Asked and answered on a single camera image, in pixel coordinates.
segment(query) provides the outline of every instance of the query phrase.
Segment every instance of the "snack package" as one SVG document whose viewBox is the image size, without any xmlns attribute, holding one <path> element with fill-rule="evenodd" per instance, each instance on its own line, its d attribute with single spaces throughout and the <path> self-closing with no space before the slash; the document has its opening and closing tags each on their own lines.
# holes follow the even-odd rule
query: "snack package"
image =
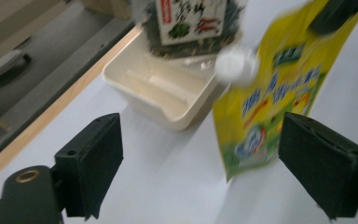
<svg viewBox="0 0 358 224">
<path fill-rule="evenodd" d="M 313 0 L 270 25 L 257 50 L 255 81 L 246 88 L 232 85 L 213 105 L 227 180 L 278 157 L 284 112 L 308 114 L 358 22 L 356 4 Z"/>
<path fill-rule="evenodd" d="M 247 0 L 156 0 L 143 23 L 153 55 L 164 59 L 215 54 L 237 38 Z"/>
</svg>

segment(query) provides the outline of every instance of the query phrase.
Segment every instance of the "wooden edge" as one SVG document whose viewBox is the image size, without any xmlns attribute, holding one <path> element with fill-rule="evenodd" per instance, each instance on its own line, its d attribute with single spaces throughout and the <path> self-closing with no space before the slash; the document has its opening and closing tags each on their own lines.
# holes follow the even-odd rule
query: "wooden edge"
<svg viewBox="0 0 358 224">
<path fill-rule="evenodd" d="M 79 93 L 103 71 L 104 66 L 136 37 L 141 29 L 133 28 L 117 42 L 91 69 L 72 85 L 57 101 L 45 110 L 30 126 L 0 152 L 0 171 L 3 170 L 49 123 L 51 123 Z"/>
</svg>

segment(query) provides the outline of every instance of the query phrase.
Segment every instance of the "plastic tray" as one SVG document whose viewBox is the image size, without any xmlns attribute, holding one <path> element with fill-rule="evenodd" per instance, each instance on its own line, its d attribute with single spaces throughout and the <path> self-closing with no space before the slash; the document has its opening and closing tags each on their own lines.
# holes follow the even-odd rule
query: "plastic tray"
<svg viewBox="0 0 358 224">
<path fill-rule="evenodd" d="M 185 129 L 217 85 L 215 56 L 163 60 L 148 53 L 140 31 L 103 69 L 136 110 L 176 131 Z"/>
</svg>

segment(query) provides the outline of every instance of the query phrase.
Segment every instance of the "yellow pouch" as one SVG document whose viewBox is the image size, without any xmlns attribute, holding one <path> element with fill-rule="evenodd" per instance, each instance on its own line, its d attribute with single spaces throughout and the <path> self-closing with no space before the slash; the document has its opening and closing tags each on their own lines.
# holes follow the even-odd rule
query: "yellow pouch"
<svg viewBox="0 0 358 224">
<path fill-rule="evenodd" d="M 214 124 L 227 180 L 278 157 L 284 112 L 308 114 L 358 22 L 358 6 L 349 6 L 353 12 L 344 19 L 332 14 L 346 10 L 347 2 L 313 0 L 273 22 L 257 50 L 260 67 L 253 84 L 233 86 L 214 103 Z"/>
</svg>

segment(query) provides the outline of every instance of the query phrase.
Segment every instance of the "cardboard box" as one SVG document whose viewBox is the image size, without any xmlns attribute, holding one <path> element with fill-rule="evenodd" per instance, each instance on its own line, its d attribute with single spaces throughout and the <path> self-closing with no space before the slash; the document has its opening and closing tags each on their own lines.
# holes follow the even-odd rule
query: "cardboard box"
<svg viewBox="0 0 358 224">
<path fill-rule="evenodd" d="M 55 19 L 68 6 L 62 0 L 0 1 L 0 58 Z"/>
<path fill-rule="evenodd" d="M 81 0 L 83 5 L 97 12 L 112 15 L 126 20 L 131 16 L 131 8 L 127 0 Z"/>
</svg>

